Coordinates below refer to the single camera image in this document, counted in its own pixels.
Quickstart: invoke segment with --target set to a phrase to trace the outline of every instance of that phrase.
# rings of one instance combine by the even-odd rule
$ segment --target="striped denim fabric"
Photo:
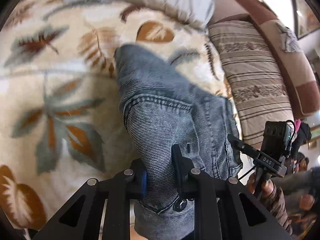
[[[242,168],[227,134],[238,137],[230,102],[190,84],[174,67],[137,45],[115,53],[120,111],[124,125],[146,166],[148,191],[137,202],[135,229],[148,239],[182,239],[194,229],[194,205],[181,212],[171,146],[210,176],[227,179]]]

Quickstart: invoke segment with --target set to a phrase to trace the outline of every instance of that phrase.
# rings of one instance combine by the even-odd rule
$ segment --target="black button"
[[[181,212],[187,206],[187,200],[178,198],[177,201],[173,205],[173,210],[176,212]]]

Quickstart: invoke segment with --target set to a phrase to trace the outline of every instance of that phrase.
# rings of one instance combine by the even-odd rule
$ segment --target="black cable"
[[[247,176],[256,166],[253,166],[250,170],[248,170],[243,176],[241,176],[238,180],[243,179],[245,176]]]
[[[290,123],[293,124],[293,134],[292,134],[292,136],[291,136],[291,138],[290,138],[290,141],[292,142],[292,139],[293,139],[293,137],[294,137],[294,134],[296,133],[296,126],[294,125],[294,122],[293,122],[292,120],[287,120],[287,121],[285,121],[285,122],[290,122]]]

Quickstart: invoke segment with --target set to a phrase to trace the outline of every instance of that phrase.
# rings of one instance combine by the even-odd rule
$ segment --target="denim jacket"
[[[174,67],[137,45],[116,50],[120,111],[145,164],[146,197],[135,204],[135,230],[148,239],[182,239],[194,230],[194,204],[178,199],[171,146],[210,176],[227,179],[242,168],[227,135],[238,137],[230,102],[190,84]]]

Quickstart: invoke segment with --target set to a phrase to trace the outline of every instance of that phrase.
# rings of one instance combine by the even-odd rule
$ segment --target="triangular cutout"
[[[80,218],[80,213],[85,201],[85,195],[82,195],[78,200],[68,209],[66,213],[64,213],[59,222],[70,227],[75,228],[78,224],[78,220]]]
[[[251,200],[244,194],[239,194],[245,216],[247,218],[248,225],[254,227],[255,225],[264,223],[267,221],[266,217],[260,212],[260,210],[251,202]]]

